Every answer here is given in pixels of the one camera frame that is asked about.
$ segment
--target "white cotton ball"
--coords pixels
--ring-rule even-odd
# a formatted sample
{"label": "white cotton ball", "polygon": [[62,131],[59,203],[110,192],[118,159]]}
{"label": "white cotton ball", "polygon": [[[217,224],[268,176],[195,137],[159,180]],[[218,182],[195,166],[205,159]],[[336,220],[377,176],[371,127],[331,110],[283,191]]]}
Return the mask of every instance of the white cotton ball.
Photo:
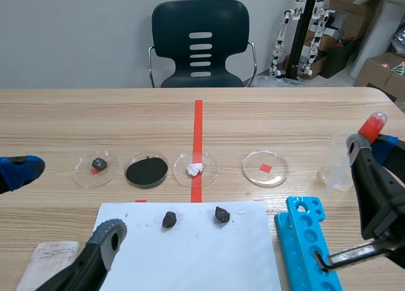
{"label": "white cotton ball", "polygon": [[197,174],[200,172],[203,172],[203,164],[202,163],[192,163],[187,166],[187,174],[190,176],[197,176]]}

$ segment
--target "chrome chair leg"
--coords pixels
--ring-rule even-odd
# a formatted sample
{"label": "chrome chair leg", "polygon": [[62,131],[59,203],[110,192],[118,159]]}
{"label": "chrome chair leg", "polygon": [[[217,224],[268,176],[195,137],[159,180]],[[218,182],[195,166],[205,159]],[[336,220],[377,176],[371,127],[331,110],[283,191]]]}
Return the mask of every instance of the chrome chair leg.
{"label": "chrome chair leg", "polygon": [[149,78],[151,79],[152,87],[155,87],[154,81],[153,81],[153,75],[152,75],[152,54],[151,54],[151,52],[153,49],[154,49],[154,46],[151,46],[148,50],[148,53],[149,53]]}
{"label": "chrome chair leg", "polygon": [[251,45],[252,47],[252,53],[253,53],[253,63],[254,63],[254,71],[253,71],[253,76],[252,78],[249,80],[249,82],[247,83],[247,87],[250,87],[252,84],[252,81],[254,79],[254,77],[256,76],[256,73],[258,71],[258,60],[256,59],[256,50],[254,48],[254,43],[252,42],[248,42],[248,44]]}

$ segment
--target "black pole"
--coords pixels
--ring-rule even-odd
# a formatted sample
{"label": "black pole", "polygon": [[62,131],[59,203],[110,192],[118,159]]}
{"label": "black pole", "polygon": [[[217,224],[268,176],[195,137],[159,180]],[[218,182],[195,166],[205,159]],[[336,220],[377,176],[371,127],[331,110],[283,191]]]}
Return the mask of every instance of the black pole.
{"label": "black pole", "polygon": [[290,60],[287,65],[285,77],[289,79],[297,79],[298,63],[304,46],[305,35],[311,22],[312,12],[314,10],[316,0],[306,0],[304,13],[298,20],[296,35],[291,48]]}

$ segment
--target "clear plastic cup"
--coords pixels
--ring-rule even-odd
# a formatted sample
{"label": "clear plastic cup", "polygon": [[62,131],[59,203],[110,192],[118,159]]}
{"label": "clear plastic cup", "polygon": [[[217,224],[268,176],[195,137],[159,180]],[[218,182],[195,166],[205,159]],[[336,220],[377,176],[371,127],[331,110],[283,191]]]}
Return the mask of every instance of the clear plastic cup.
{"label": "clear plastic cup", "polygon": [[323,158],[321,168],[318,170],[319,177],[325,185],[329,185],[330,182],[335,180],[337,174],[340,175],[332,189],[347,190],[353,186],[346,140],[348,136],[354,133],[356,131],[345,130],[333,135],[332,143]]}

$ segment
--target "white pedestal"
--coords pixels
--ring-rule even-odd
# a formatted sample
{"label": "white pedestal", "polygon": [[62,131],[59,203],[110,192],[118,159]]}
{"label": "white pedestal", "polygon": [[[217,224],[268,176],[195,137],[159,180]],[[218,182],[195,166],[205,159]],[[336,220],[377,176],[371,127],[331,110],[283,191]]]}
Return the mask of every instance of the white pedestal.
{"label": "white pedestal", "polygon": [[367,58],[387,51],[404,14],[405,4],[383,2],[381,14],[354,62],[350,77],[357,78]]}

